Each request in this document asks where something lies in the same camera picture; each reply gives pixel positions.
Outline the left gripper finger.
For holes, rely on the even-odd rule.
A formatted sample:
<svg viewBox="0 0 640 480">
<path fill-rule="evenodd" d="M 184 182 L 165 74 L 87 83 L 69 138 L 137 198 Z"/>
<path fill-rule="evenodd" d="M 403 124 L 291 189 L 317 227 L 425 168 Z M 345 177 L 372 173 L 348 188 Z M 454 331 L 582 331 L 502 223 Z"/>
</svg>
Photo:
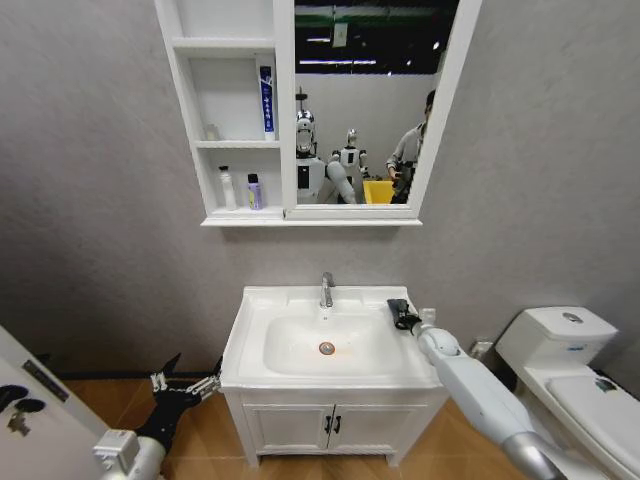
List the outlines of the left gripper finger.
<svg viewBox="0 0 640 480">
<path fill-rule="evenodd" d="M 220 374 L 222 369 L 223 357 L 220 357 L 209 376 L 203 378 L 188 386 L 185 389 L 185 395 L 189 398 L 208 398 L 221 387 Z"/>
<path fill-rule="evenodd" d="M 152 372 L 149 376 L 153 391 L 164 391 L 168 389 L 169 377 L 173 376 L 174 369 L 181 357 L 180 353 L 177 353 L 171 357 L 159 371 Z"/>
</svg>

